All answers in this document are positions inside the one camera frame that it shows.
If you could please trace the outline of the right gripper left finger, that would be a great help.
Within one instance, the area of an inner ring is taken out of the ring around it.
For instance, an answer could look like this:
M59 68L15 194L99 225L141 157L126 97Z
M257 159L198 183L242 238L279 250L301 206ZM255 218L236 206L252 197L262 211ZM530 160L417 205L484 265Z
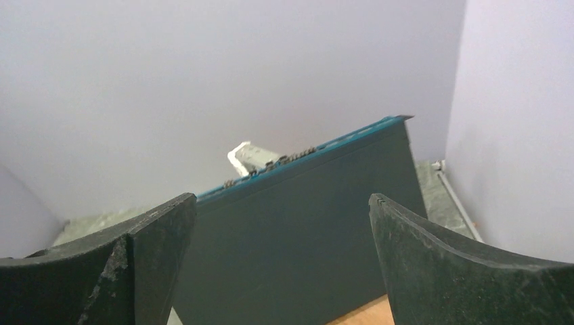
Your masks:
M1 260L2 324L166 324L196 219L181 194L82 238Z

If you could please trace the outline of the brown cardboard piece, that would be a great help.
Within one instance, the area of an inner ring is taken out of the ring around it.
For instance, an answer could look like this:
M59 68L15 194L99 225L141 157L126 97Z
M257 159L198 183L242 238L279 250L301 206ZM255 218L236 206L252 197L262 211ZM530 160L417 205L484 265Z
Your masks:
M394 325L388 296L383 295L328 325Z

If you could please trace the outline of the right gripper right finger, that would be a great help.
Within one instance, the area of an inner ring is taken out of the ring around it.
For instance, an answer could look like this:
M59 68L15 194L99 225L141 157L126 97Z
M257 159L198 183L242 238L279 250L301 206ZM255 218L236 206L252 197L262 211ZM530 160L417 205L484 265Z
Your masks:
M573 265L505 251L382 194L370 221L396 324L572 324Z

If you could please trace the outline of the white bracket behind chassis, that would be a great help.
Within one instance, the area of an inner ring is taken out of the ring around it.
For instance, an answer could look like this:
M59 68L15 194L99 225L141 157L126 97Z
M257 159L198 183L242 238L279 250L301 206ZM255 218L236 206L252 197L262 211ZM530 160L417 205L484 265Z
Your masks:
M248 176L250 172L263 169L268 162L275 162L282 155L251 144L242 142L227 153L227 159L239 176Z

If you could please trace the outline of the dark blue server chassis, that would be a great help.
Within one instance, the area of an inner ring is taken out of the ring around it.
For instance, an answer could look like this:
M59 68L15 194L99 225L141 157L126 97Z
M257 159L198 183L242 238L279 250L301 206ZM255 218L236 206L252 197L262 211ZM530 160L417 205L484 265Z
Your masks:
M326 324L385 293L369 217L426 215L405 115L199 195L173 302L184 324Z

